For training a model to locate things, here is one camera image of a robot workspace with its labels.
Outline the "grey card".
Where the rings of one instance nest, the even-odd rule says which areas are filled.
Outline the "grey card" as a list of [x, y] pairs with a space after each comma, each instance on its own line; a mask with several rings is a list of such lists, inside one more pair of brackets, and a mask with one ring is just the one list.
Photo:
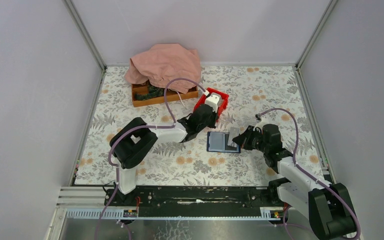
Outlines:
[[231, 127], [228, 133], [227, 145], [230, 147], [236, 147], [237, 144], [234, 142], [234, 138], [238, 137], [240, 129], [237, 127]]

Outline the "navy blue card holder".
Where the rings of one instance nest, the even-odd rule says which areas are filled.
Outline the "navy blue card holder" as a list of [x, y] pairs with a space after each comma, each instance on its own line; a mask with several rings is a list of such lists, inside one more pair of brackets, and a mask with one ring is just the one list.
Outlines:
[[229, 145], [230, 134], [228, 132], [210, 131], [207, 133], [206, 151], [213, 153], [233, 153], [239, 154], [240, 147], [234, 143]]

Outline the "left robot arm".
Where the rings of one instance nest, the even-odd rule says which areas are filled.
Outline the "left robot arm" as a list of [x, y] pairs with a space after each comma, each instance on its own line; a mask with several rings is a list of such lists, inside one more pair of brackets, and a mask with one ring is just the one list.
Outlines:
[[217, 107], [201, 104], [172, 125], [150, 125], [141, 117], [130, 121], [109, 143], [108, 162], [116, 167], [116, 199], [124, 206], [134, 202], [136, 168], [154, 145], [189, 142], [205, 128], [215, 128], [218, 119]]

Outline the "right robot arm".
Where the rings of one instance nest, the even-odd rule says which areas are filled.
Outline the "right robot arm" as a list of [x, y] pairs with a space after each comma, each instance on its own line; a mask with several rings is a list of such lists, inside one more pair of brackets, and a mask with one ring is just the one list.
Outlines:
[[282, 177], [268, 184], [267, 201], [273, 206], [282, 203], [305, 216], [320, 240], [345, 237], [360, 230], [347, 188], [341, 183], [317, 179], [300, 167], [294, 154], [283, 147], [277, 125], [248, 128], [232, 141], [244, 150], [263, 153], [265, 163]]

